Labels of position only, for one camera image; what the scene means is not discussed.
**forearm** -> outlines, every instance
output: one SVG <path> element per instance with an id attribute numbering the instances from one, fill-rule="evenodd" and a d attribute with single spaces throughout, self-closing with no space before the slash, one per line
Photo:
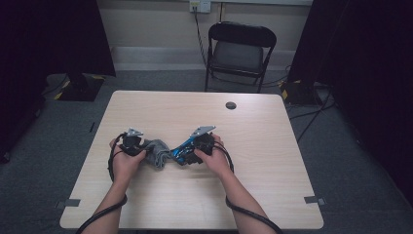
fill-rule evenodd
<path id="1" fill-rule="evenodd" d="M 227 194 L 228 200 L 235 206 L 244 208 L 258 215 L 267 217 L 264 210 L 251 194 L 244 188 L 237 177 L 232 173 L 224 173 L 219 176 Z M 276 233 L 267 224 L 256 220 L 246 214 L 233 211 L 235 222 L 241 234 L 245 233 Z"/>
<path id="2" fill-rule="evenodd" d="M 114 183 L 112 183 L 112 186 L 109 188 L 109 191 L 107 192 L 100 205 L 97 207 L 94 214 L 97 214 L 105 210 L 106 208 L 121 202 L 125 197 L 128 185 L 129 183 L 126 181 L 115 181 Z M 83 233 L 118 233 L 121 209 L 122 208 L 119 208 L 97 219 L 91 225 L 89 225 Z"/>

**wall socket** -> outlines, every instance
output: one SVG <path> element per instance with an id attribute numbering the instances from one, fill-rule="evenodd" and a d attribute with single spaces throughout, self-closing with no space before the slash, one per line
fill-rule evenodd
<path id="1" fill-rule="evenodd" d="M 189 1 L 189 12 L 210 13 L 210 0 Z"/>

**chair backrest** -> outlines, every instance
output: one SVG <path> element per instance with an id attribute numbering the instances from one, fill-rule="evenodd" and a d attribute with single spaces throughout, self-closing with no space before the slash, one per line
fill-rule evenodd
<path id="1" fill-rule="evenodd" d="M 222 21 L 214 24 L 208 32 L 210 40 L 225 41 L 264 48 L 274 48 L 277 36 L 264 26 Z"/>

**gray carpet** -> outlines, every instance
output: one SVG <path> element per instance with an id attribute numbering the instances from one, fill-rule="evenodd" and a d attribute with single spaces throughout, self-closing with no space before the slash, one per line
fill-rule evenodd
<path id="1" fill-rule="evenodd" d="M 69 197 L 112 93 L 116 90 L 202 92 L 204 76 L 202 70 L 119 71 L 116 78 L 103 83 L 94 102 L 53 100 L 57 91 L 46 95 L 39 118 L 11 151 L 11 162 L 0 165 L 0 233 L 74 233 L 59 226 L 62 210 L 55 205 Z M 265 82 L 283 76 L 283 71 L 269 71 Z M 62 78 L 62 75 L 50 76 L 48 89 Z M 214 88 L 211 92 L 256 91 L 256 87 L 220 81 L 210 85 Z M 280 90 L 268 87 L 262 93 L 279 94 Z M 319 93 L 325 98 L 327 91 Z M 286 108 L 290 117 L 318 109 L 316 106 Z M 312 117 L 291 120 L 297 136 Z M 320 206 L 324 227 L 284 233 L 413 233 L 411 207 L 382 167 L 357 144 L 352 125 L 337 107 L 318 116 L 302 136 L 299 147 L 315 193 L 327 203 Z"/>

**baseboard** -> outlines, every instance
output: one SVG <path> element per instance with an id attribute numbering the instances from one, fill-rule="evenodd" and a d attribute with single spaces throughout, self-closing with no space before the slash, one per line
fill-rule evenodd
<path id="1" fill-rule="evenodd" d="M 115 70 L 205 69 L 199 49 L 112 47 L 111 53 Z M 295 51 L 273 51 L 268 70 L 285 70 L 294 55 Z"/>

